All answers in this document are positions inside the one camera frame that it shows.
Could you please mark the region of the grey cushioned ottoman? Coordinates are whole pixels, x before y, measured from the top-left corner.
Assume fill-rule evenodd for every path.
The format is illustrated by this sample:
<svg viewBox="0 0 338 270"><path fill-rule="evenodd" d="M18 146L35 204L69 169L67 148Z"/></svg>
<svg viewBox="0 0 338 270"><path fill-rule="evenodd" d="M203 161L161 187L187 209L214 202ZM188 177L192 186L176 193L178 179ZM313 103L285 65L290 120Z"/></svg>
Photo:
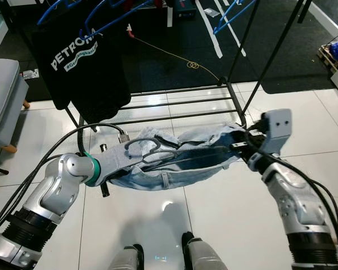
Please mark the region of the grey cushioned ottoman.
<svg viewBox="0 0 338 270"><path fill-rule="evenodd" d="M30 107L25 96L28 84L21 75L18 61L0 58L0 149L17 152L11 140L22 109Z"/></svg>

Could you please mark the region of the light blue denim garment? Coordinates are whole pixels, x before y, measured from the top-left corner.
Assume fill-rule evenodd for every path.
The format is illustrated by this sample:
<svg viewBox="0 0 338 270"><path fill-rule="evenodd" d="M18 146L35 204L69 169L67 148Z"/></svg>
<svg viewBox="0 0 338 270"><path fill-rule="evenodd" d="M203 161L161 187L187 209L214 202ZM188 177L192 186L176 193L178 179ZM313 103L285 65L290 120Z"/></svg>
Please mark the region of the light blue denim garment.
<svg viewBox="0 0 338 270"><path fill-rule="evenodd" d="M246 131L246 129L234 123L213 124L189 129L176 137L161 131L161 129L148 127L142 129L136 139L159 136L167 141L179 144L182 149L190 146L231 147L231 142L233 142L231 132L233 131ZM117 177L110 178L108 182L118 187L141 191L172 190L172 188L186 187L207 180L222 169L228 169L230 164L239 159L238 153L234 152L234 154L237 156L233 159L202 169L149 170L145 172L145 170L140 169L136 165L130 172L122 170L122 172L118 173Z"/></svg>

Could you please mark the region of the black metal clothes rack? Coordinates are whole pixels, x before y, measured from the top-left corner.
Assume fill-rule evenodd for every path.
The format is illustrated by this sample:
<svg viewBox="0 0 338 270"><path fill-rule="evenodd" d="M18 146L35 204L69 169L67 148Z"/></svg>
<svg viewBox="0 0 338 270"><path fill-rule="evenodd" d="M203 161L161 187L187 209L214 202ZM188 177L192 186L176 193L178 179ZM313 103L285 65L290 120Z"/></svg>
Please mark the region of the black metal clothes rack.
<svg viewBox="0 0 338 270"><path fill-rule="evenodd" d="M8 28L0 41L0 59L18 61L20 71L38 69L31 33L41 15L56 0L29 0L31 5L14 7L0 0L0 23ZM328 34L303 3L310 0L257 0L231 24L238 34L237 46L227 29L215 34L222 59L216 56L205 24L198 13L179 16L173 0L154 0L104 31L111 31L121 54L131 101L144 92L172 92L180 88L230 89L233 83L253 82L266 93L302 92L318 88L312 80L319 67L313 52ZM101 7L89 22L99 29L143 0L127 0L120 7ZM211 28L220 23L221 0L201 0ZM27 101L53 101L39 77L27 80Z"/></svg>

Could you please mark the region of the robot leg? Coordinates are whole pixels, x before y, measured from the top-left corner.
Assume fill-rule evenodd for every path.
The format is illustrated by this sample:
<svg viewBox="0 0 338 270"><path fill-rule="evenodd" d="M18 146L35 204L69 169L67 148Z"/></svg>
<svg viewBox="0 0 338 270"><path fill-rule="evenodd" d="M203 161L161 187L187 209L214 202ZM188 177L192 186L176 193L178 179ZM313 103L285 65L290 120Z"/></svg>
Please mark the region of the robot leg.
<svg viewBox="0 0 338 270"><path fill-rule="evenodd" d="M144 270L144 252L140 244L125 246L118 252L107 270Z"/></svg>
<svg viewBox="0 0 338 270"><path fill-rule="evenodd" d="M228 270L215 250L190 231L182 234L181 247L185 270Z"/></svg>

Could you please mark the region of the robot left leg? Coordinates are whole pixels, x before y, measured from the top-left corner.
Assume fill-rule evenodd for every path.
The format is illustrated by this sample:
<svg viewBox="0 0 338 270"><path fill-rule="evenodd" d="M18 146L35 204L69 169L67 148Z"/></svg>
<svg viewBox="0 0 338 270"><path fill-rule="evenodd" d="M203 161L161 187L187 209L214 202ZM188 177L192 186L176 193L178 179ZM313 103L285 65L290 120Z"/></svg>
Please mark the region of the robot left leg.
<svg viewBox="0 0 338 270"><path fill-rule="evenodd" d="M125 246L118 252L107 270L144 270L144 252L140 244Z"/></svg>

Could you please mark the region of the wooden pallet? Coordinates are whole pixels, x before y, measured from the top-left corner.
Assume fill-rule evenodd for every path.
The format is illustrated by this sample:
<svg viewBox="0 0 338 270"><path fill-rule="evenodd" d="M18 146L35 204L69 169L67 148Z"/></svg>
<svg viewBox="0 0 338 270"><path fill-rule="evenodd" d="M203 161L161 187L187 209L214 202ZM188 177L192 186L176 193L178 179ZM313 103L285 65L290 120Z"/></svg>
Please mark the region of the wooden pallet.
<svg viewBox="0 0 338 270"><path fill-rule="evenodd" d="M334 65L332 62L331 54L327 49L327 46L323 44L320 46L317 52L317 56L319 57L320 61L323 62L323 64L331 70L331 72L335 72Z"/></svg>

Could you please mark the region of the black printed t-shirt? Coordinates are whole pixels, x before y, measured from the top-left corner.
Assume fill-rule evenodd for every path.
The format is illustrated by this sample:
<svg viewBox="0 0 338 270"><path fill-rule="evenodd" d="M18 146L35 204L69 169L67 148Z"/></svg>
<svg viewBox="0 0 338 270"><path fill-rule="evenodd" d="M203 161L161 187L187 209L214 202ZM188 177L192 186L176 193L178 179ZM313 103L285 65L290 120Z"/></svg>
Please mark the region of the black printed t-shirt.
<svg viewBox="0 0 338 270"><path fill-rule="evenodd" d="M82 0L75 8L38 26L31 33L40 77L58 110L74 105L89 123L113 118L130 103L121 54L111 31L79 38L82 25L98 0Z"/></svg>

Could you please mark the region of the blue tool case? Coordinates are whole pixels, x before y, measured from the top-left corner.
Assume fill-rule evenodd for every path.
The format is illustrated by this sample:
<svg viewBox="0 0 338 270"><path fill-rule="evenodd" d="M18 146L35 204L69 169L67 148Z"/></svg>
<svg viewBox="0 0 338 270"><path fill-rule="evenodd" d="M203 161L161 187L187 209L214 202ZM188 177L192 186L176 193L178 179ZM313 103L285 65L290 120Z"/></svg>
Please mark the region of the blue tool case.
<svg viewBox="0 0 338 270"><path fill-rule="evenodd" d="M179 16L194 16L196 7L193 0L173 0L174 10Z"/></svg>

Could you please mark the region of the long white tape strip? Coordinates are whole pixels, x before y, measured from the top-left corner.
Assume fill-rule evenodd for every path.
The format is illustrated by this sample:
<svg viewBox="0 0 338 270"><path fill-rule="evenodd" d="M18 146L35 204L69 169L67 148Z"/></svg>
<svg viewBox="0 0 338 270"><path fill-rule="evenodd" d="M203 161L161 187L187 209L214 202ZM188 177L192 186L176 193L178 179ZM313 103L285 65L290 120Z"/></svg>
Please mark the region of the long white tape strip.
<svg viewBox="0 0 338 270"><path fill-rule="evenodd" d="M233 0L221 0L221 2L223 2L223 7L221 8L221 13L222 15L224 15L225 11L227 10L227 8L229 7L229 5L233 2ZM247 3L251 2L251 0L246 0L243 4L246 5ZM231 10L231 14L227 16L228 19L232 18L233 15L235 15L236 12L240 11L243 8L243 6L238 6L238 7L234 7ZM239 37L238 34L236 33L236 31L234 30L232 23L230 23L230 25L226 26L224 29L227 29L229 31L229 33L231 34L231 36L233 36L234 41L236 42L237 46L241 46L241 42L239 41Z"/></svg>
<svg viewBox="0 0 338 270"><path fill-rule="evenodd" d="M200 14L200 16L201 16L201 18L202 18L202 20L205 24L205 27L208 31L208 36L209 36L210 40L212 41L213 48L215 49L216 56L219 59L221 59L223 57L223 52L221 51L220 45L218 44L218 41L216 39L215 34L213 34L213 30L211 28L210 21L208 20L208 17L206 15L206 13L204 12L203 7L201 5L201 0L195 0L195 5L197 6L198 13Z"/></svg>

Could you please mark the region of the robot right leg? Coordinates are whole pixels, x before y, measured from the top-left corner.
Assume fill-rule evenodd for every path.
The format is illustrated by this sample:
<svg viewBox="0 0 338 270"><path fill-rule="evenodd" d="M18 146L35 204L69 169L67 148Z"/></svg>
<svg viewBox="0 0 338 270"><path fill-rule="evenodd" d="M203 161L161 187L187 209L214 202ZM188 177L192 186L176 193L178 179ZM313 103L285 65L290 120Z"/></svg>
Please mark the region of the robot right leg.
<svg viewBox="0 0 338 270"><path fill-rule="evenodd" d="M215 250L190 231L182 234L181 247L185 270L228 270Z"/></svg>

